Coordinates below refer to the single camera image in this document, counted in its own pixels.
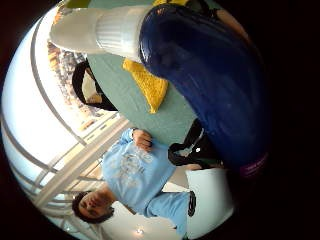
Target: black bag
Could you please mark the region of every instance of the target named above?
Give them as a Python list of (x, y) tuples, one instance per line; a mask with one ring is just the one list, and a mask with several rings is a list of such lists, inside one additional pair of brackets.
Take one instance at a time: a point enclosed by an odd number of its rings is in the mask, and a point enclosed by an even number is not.
[(86, 102), (84, 95), (83, 95), (83, 92), (82, 92), (82, 88), (81, 88), (86, 68), (91, 69), (87, 59), (84, 62), (78, 63), (76, 65), (75, 70), (72, 75), (72, 86), (73, 86), (73, 90), (76, 93), (77, 97), (80, 99), (80, 101), (83, 104), (86, 104), (86, 105), (89, 105), (92, 107), (101, 108), (101, 109), (108, 110), (108, 111), (117, 111), (117, 108), (110, 102), (110, 100), (107, 98), (107, 96), (103, 93), (102, 89), (100, 88), (100, 86), (94, 76), (93, 76), (93, 80), (95, 82), (97, 92), (102, 97), (102, 102), (101, 103), (87, 103)]
[[(178, 151), (190, 149), (190, 147), (192, 149), (187, 156), (178, 153)], [(182, 144), (173, 143), (170, 145), (168, 159), (176, 166), (195, 163), (199, 164), (202, 169), (211, 168), (208, 162), (218, 164), (221, 162), (218, 152), (205, 134), (198, 119), (193, 121)]]

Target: bag strap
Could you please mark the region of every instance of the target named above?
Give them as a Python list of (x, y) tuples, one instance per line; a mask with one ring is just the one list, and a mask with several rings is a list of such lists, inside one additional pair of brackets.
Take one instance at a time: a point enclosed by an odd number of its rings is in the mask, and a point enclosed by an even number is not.
[(202, 169), (208, 169), (210, 168), (210, 165), (198, 160), (193, 157), (189, 156), (182, 156), (178, 153), (177, 151), (184, 150), (186, 148), (190, 148), (191, 145), (196, 145), (197, 142), (202, 138), (203, 136), (203, 128), (199, 122), (198, 119), (195, 119), (189, 129), (189, 132), (184, 139), (184, 142), (182, 144), (180, 143), (173, 143), (170, 145), (168, 149), (168, 159), (170, 162), (176, 166), (182, 166), (182, 165), (187, 165), (187, 164), (199, 164)]
[(219, 17), (217, 15), (218, 8), (211, 9), (208, 3), (205, 0), (189, 0), (186, 4), (186, 7), (200, 13), (201, 15), (210, 17), (216, 21), (219, 21)]

